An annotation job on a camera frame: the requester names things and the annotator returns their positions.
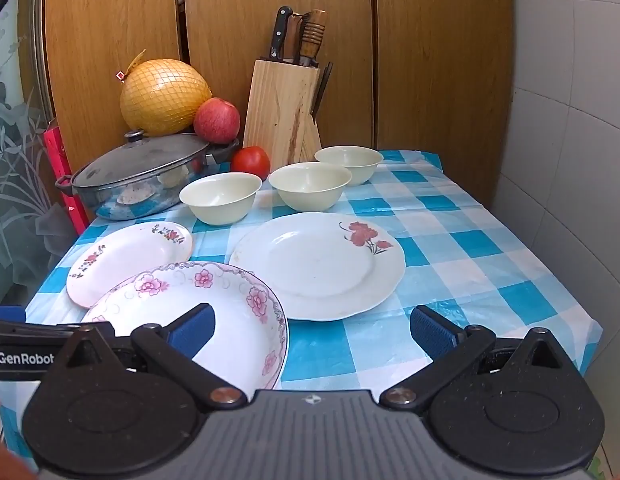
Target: knife block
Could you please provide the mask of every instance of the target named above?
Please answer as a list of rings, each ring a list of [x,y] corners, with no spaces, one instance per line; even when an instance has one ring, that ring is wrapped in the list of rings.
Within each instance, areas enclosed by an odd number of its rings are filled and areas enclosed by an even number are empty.
[[[244,147],[263,148],[272,171],[314,160],[321,149],[319,130],[310,115],[319,74],[318,68],[290,63],[254,63]]]

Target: table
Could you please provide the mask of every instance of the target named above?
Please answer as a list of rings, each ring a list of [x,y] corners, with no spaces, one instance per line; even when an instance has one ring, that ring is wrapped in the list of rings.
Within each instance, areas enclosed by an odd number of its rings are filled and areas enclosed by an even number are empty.
[[[369,183],[347,187],[330,212],[370,219],[404,248],[406,272],[394,294],[348,319],[290,321],[290,351],[280,378],[288,389],[368,388],[375,397],[430,363],[410,337],[412,307],[429,307],[463,327],[482,324],[497,336],[523,337],[549,328],[583,373],[601,327],[532,252],[477,201],[448,179],[439,157],[385,151]],[[41,285],[27,308],[28,322],[79,321],[85,310],[65,292],[66,277],[88,245],[138,222],[168,220],[194,236],[191,260],[228,261],[237,242],[272,218],[293,214],[269,184],[248,216],[212,227],[183,205],[136,221],[95,220]],[[0,383],[8,446],[29,457],[18,433],[21,413],[37,383]]]

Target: cabinet door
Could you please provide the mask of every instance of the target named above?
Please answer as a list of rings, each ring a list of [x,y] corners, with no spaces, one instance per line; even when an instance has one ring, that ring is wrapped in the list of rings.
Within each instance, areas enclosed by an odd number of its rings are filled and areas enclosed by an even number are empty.
[[[73,171],[123,142],[125,71],[146,59],[180,58],[176,0],[45,0],[45,42],[56,118]]]
[[[334,63],[317,122],[322,145],[372,145],[370,0],[186,0],[190,62],[245,123],[254,61],[266,56],[280,6],[328,12],[318,61]]]
[[[512,0],[377,0],[378,146],[439,153],[488,206],[512,84]]]

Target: knife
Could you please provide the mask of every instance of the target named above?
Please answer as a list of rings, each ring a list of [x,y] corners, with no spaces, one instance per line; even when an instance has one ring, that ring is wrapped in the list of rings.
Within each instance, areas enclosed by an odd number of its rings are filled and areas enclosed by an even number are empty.
[[[274,22],[272,31],[272,41],[270,42],[270,53],[268,58],[272,61],[282,61],[283,40],[286,37],[288,28],[288,17],[292,14],[292,9],[283,6],[277,11],[277,19]]]
[[[332,73],[332,62],[329,62],[328,65],[324,68],[324,73],[321,75],[321,81],[319,82],[319,88],[316,91],[316,97],[314,98],[314,104],[312,105],[312,111],[310,115],[312,120],[316,123],[316,113],[319,111],[319,105],[321,104],[321,100],[324,98],[325,86],[328,84],[328,79],[330,79],[330,74]]]
[[[308,14],[308,20],[304,20],[301,48],[299,49],[299,65],[310,66],[316,58],[324,40],[327,18],[328,14],[325,10],[315,9]]]
[[[293,14],[288,18],[288,30],[286,31],[286,39],[283,42],[283,61],[286,63],[295,62],[296,53],[299,50],[301,20],[300,14]]]

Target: small bowl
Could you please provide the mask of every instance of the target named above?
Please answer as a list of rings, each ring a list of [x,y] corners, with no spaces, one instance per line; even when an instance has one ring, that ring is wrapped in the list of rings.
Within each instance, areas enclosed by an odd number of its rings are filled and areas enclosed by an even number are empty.
[[[384,160],[381,153],[363,146],[332,146],[314,154],[319,162],[328,162],[348,168],[352,180],[348,186],[358,186],[368,181],[378,164]]]
[[[179,199],[202,222],[228,225],[248,214],[261,179],[250,173],[219,173],[191,182],[179,193]]]
[[[331,208],[351,179],[352,174],[343,166],[324,162],[290,164],[268,177],[283,202],[303,212]]]

